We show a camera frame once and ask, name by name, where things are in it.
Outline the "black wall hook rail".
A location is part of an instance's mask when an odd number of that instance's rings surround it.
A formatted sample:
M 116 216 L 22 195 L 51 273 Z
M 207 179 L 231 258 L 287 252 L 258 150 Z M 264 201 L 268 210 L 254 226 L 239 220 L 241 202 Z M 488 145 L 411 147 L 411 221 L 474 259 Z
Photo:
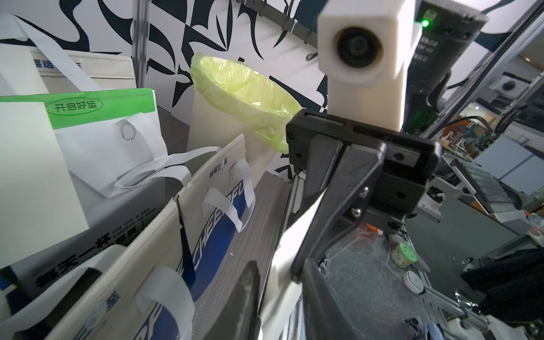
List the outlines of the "black wall hook rail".
M 300 21 L 301 16 L 299 18 L 296 18 L 296 15 L 294 17 L 290 16 L 290 11 L 294 8 L 293 5 L 287 5 L 288 10 L 283 13 L 283 11 L 274 7 L 271 1 L 249 0 L 237 2 L 255 11 L 258 16 L 269 19 L 269 21 L 278 25 L 283 32 L 291 33 L 296 38 L 301 39 L 305 45 L 317 48 L 318 11 L 314 13 L 314 16 L 311 16 L 312 21 Z

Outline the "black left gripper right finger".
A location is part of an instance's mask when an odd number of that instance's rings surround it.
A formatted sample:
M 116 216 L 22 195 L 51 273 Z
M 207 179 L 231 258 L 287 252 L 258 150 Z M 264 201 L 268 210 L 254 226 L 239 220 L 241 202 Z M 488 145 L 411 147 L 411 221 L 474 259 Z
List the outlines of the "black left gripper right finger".
M 301 281 L 306 339 L 359 339 L 313 260 L 305 261 Z

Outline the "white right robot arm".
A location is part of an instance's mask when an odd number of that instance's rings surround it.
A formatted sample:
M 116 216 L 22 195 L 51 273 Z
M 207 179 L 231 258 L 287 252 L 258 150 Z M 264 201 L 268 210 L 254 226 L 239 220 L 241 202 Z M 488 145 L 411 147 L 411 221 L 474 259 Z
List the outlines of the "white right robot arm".
M 290 276 L 368 220 L 393 233 L 426 193 L 437 142 L 403 132 L 474 41 L 487 17 L 455 1 L 328 1 L 317 19 L 326 113 L 286 126 L 290 163 L 305 172 L 303 208 L 315 212 Z

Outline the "green plastic bin liner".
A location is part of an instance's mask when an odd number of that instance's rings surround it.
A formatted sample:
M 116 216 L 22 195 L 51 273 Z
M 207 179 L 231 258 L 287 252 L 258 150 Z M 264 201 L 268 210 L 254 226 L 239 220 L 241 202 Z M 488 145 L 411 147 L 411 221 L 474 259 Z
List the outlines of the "green plastic bin liner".
M 203 52 L 191 59 L 191 79 L 212 107 L 237 119 L 273 149 L 289 152 L 286 126 L 302 106 L 276 82 L 245 63 Z

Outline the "white blue back right bag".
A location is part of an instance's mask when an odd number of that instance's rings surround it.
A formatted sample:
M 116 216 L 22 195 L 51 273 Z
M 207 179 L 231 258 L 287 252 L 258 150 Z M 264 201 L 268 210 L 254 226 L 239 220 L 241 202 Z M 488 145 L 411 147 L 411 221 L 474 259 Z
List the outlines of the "white blue back right bag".
M 22 96 L 134 89 L 131 58 L 64 50 L 48 35 L 13 14 L 1 14 L 1 40 L 31 41 L 32 46 L 1 43 L 1 95 Z

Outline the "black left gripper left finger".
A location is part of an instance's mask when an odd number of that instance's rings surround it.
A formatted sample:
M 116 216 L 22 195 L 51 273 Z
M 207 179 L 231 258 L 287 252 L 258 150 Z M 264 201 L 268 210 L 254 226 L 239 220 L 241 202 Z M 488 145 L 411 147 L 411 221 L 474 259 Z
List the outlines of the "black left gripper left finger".
M 258 339 L 259 286 L 260 274 L 257 263 L 250 261 L 204 339 Z

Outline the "blue white front right bag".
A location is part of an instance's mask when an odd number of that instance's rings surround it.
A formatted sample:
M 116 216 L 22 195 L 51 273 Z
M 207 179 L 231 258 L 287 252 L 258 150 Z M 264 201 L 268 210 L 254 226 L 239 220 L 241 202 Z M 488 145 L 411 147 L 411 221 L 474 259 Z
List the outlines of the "blue white front right bag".
M 189 339 L 195 301 L 256 198 L 243 135 L 197 171 L 127 247 L 106 251 L 98 279 L 50 339 Z

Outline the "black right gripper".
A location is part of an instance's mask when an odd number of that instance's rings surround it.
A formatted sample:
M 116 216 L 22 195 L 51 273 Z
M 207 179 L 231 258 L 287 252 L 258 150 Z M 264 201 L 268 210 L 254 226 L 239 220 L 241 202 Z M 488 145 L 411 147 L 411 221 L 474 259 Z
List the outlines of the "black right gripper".
M 398 231 L 441 161 L 437 142 L 307 109 L 286 137 L 290 163 L 305 173 L 299 213 L 322 194 L 291 267 L 295 279 L 360 222 Z

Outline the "white round trash bin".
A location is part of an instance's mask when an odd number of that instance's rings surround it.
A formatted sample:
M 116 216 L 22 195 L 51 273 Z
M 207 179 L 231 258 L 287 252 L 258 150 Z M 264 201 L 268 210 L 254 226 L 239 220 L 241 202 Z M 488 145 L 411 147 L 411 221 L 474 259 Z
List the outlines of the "white round trash bin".
M 256 186 L 274 155 L 285 150 L 286 125 L 292 118 L 291 112 L 267 110 L 223 91 L 203 94 L 196 89 L 187 149 L 225 148 L 242 136 Z

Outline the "green white middle bag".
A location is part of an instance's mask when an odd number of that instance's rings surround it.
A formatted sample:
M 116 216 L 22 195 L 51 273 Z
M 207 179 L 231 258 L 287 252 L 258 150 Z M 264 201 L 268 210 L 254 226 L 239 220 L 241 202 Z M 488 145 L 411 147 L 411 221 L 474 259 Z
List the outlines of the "green white middle bag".
M 197 172 L 205 147 L 170 154 L 152 89 L 7 96 L 45 106 L 89 228 L 10 266 L 36 298 L 111 245 L 130 244 Z

